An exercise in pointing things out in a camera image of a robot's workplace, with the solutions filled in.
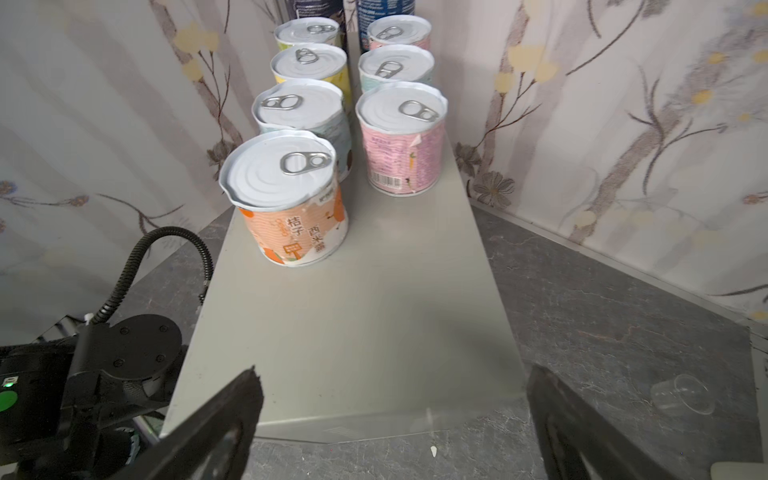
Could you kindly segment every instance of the can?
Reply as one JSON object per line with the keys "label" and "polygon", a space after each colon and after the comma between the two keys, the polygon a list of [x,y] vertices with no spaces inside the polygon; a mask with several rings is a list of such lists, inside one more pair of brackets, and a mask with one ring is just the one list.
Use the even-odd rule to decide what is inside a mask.
{"label": "can", "polygon": [[369,50],[368,27],[372,22],[388,15],[413,15],[415,9],[415,0],[357,0],[360,50]]}
{"label": "can", "polygon": [[415,15],[390,15],[368,26],[369,48],[384,45],[415,45],[429,50],[432,24]]}
{"label": "can", "polygon": [[275,40],[280,50],[302,43],[327,43],[341,46],[339,24],[331,18],[305,17],[283,23],[275,28]]}
{"label": "can", "polygon": [[334,84],[300,78],[286,80],[263,92],[251,108],[261,133],[308,130],[325,138],[336,151],[339,181],[352,167],[352,136],[343,107],[343,94]]}
{"label": "can", "polygon": [[395,81],[431,84],[435,57],[414,45],[387,45],[362,54],[357,66],[365,92]]}
{"label": "can", "polygon": [[305,266],[339,248],[349,226],[335,163],[328,140],[309,131],[274,131],[236,148],[219,185],[266,258]]}
{"label": "can", "polygon": [[326,17],[339,23],[339,41],[344,51],[346,46],[346,16],[344,0],[276,0],[278,11],[286,9],[288,18]]}
{"label": "can", "polygon": [[448,100],[440,90],[411,81],[382,84],[357,102],[371,185],[410,197],[437,183]]}
{"label": "can", "polygon": [[344,93],[344,110],[352,112],[352,87],[346,53],[339,47],[324,43],[297,45],[278,53],[270,64],[277,83],[294,78],[328,81]]}

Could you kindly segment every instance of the can lid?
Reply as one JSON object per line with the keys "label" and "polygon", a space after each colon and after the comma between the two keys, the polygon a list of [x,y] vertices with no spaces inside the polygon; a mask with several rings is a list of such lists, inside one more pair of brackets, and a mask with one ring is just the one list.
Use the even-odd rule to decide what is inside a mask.
{"label": "can lid", "polygon": [[303,17],[275,28],[275,38],[288,45],[326,43],[339,33],[339,23],[326,17]]}
{"label": "can lid", "polygon": [[435,67],[435,57],[414,45],[385,45],[362,54],[359,66],[374,77],[417,81]]}
{"label": "can lid", "polygon": [[448,100],[425,84],[396,81],[362,94],[357,102],[360,122],[387,134],[417,134],[445,118]]}
{"label": "can lid", "polygon": [[301,44],[283,50],[272,59],[272,70],[288,78],[323,80],[339,73],[346,65],[346,53],[324,43]]}
{"label": "can lid", "polygon": [[343,93],[327,81],[286,80],[263,92],[253,103],[253,117],[263,124],[310,130],[343,112]]}
{"label": "can lid", "polygon": [[423,40],[432,31],[432,24],[416,15],[390,15],[368,25],[371,41],[410,45]]}
{"label": "can lid", "polygon": [[240,208],[285,210],[317,195],[335,170],[330,142],[309,131],[280,130],[236,148],[224,161],[219,185]]}

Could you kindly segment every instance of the silver pull tab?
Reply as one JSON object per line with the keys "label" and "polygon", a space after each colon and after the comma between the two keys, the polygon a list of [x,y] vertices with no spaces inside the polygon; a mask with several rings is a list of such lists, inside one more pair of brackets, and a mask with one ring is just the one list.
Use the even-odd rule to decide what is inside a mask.
{"label": "silver pull tab", "polygon": [[319,59],[317,54],[314,51],[309,50],[308,48],[299,48],[296,50],[296,60],[299,61],[299,63],[302,64],[308,64],[308,63],[314,63]]}
{"label": "silver pull tab", "polygon": [[384,28],[377,36],[379,40],[389,40],[392,37],[396,37],[398,35],[402,35],[402,28],[391,26]]}
{"label": "silver pull tab", "polygon": [[309,33],[330,33],[336,31],[336,27],[333,25],[310,25],[306,28]]}
{"label": "silver pull tab", "polygon": [[[419,108],[419,110],[414,113],[408,113],[406,108],[410,105],[415,105]],[[421,121],[435,121],[440,116],[439,113],[432,110],[430,107],[427,107],[422,102],[416,100],[406,100],[402,102],[397,110],[407,117],[416,118],[417,120]]]}
{"label": "silver pull tab", "polygon": [[[304,162],[304,168],[301,170],[288,170],[290,160]],[[280,159],[280,169],[286,175],[300,175],[331,165],[331,156],[321,151],[295,151],[289,153]]]}
{"label": "silver pull tab", "polygon": [[[286,105],[286,103],[290,102],[291,100],[296,100],[296,102],[290,105]],[[294,108],[298,108],[303,101],[304,97],[299,95],[283,95],[281,97],[264,98],[264,100],[261,102],[261,106],[264,108],[269,108],[270,110],[293,110]]]}
{"label": "silver pull tab", "polygon": [[376,70],[376,76],[381,78],[391,78],[401,70],[402,63],[399,61],[387,60],[379,66],[379,70]]}

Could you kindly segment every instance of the pink label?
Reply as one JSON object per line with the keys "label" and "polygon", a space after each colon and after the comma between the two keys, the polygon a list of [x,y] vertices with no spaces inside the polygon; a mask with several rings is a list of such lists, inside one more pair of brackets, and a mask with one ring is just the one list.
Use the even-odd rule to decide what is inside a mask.
{"label": "pink label", "polygon": [[[372,40],[370,49],[373,50],[374,48],[383,47],[385,45],[397,45],[392,43],[382,43],[378,40]],[[423,40],[419,40],[416,43],[412,43],[411,45],[414,45],[419,48],[424,48],[425,50],[429,50],[430,44],[429,44],[429,35],[426,36]]]}
{"label": "pink label", "polygon": [[389,135],[363,124],[362,144],[368,154],[371,183],[395,195],[416,194],[440,176],[445,122],[420,134]]}

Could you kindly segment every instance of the wall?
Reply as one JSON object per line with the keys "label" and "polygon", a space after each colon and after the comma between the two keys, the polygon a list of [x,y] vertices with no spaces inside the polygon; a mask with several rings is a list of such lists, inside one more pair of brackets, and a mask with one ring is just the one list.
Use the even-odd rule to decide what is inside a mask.
{"label": "wall", "polygon": [[[264,0],[0,6],[0,345],[96,310],[144,232],[198,231],[274,84]],[[140,275],[180,245],[152,246]]]}
{"label": "wall", "polygon": [[768,2],[421,0],[417,15],[467,195],[768,319]]}

